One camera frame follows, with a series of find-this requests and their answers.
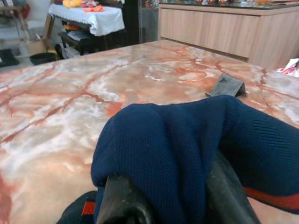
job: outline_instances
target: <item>navy blue knitted fabric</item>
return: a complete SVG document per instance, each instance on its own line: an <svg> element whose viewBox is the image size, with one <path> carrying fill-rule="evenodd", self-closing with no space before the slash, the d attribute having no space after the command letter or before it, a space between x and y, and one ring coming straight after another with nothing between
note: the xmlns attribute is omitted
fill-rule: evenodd
<svg viewBox="0 0 299 224"><path fill-rule="evenodd" d="M299 129L229 96L135 104L113 116L93 156L96 214L105 179L119 173L144 193L161 223L202 223L205 179L218 149L245 188L269 196L260 201L299 214Z"/></svg>

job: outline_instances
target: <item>pink marble surface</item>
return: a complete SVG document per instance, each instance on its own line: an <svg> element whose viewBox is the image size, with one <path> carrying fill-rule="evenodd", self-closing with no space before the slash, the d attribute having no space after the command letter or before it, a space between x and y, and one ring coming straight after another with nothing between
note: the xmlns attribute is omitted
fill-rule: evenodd
<svg viewBox="0 0 299 224"><path fill-rule="evenodd" d="M205 98L222 72L245 81L244 103L299 127L299 79L170 41L1 73L0 223L55 223L94 189L92 155L109 117L131 103ZM251 202L263 224L299 223Z"/></svg>

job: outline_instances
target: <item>red stripe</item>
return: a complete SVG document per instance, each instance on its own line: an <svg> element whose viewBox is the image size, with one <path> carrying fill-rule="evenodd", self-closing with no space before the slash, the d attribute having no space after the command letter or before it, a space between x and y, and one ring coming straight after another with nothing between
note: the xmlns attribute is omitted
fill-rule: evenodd
<svg viewBox="0 0 299 224"><path fill-rule="evenodd" d="M299 194L291 196L272 196L251 188L244 188L249 197L287 210L299 210Z"/></svg>
<svg viewBox="0 0 299 224"><path fill-rule="evenodd" d="M93 215L94 207L95 207L95 202L85 202L82 215Z"/></svg>

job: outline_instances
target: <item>white tablecloth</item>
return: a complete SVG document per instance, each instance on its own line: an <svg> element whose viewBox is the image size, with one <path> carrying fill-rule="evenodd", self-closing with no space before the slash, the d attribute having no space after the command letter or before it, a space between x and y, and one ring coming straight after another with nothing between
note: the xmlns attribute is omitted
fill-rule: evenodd
<svg viewBox="0 0 299 224"><path fill-rule="evenodd" d="M95 36L107 35L125 28L120 8L103 7L102 12L86 13L82 8L66 8L52 4L49 14L59 16L70 21L90 24L90 33Z"/></svg>

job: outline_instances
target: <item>wooden cabinet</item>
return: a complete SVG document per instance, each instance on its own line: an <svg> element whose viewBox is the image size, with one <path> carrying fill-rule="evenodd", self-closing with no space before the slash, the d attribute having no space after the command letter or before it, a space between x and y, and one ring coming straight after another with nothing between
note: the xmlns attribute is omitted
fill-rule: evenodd
<svg viewBox="0 0 299 224"><path fill-rule="evenodd" d="M278 68L299 56L299 6L274 11L160 4L159 36Z"/></svg>

